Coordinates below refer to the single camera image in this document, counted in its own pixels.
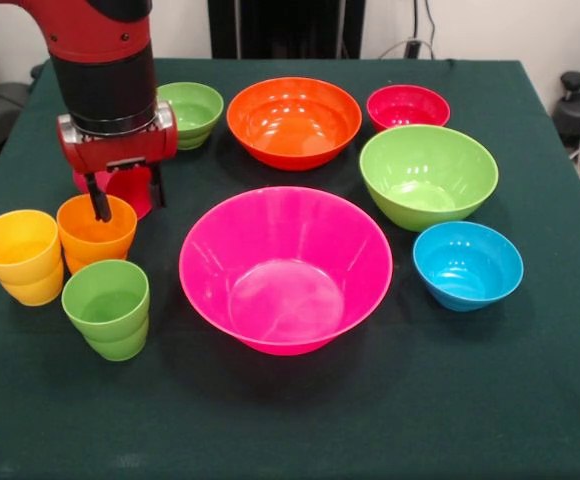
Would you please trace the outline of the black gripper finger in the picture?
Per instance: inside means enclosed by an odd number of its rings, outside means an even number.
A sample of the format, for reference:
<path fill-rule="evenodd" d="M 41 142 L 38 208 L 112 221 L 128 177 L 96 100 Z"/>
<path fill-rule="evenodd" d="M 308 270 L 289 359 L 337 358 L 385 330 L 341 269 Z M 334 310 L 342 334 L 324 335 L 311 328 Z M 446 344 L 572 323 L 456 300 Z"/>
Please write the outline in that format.
<path fill-rule="evenodd" d="M 109 222 L 112 218 L 109 203 L 106 194 L 98 186 L 95 174 L 85 174 L 84 178 L 86 180 L 95 218 L 98 221 Z"/>
<path fill-rule="evenodd" d="M 152 207 L 165 208 L 166 199 L 160 163 L 159 162 L 150 163 L 149 170 L 151 175 L 149 182 L 149 191 Z"/>

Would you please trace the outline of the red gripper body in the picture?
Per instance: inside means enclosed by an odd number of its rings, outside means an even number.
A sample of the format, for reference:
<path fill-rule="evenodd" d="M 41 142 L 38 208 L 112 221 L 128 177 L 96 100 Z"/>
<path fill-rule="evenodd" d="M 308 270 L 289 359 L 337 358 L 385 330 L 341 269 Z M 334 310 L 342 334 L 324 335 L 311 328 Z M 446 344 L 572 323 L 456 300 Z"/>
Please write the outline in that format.
<path fill-rule="evenodd" d="M 171 106 L 159 100 L 154 120 L 127 135 L 92 136 L 77 129 L 69 114 L 57 118 L 62 152 L 79 174 L 122 168 L 137 163 L 151 164 L 171 158 L 177 151 L 176 116 Z"/>

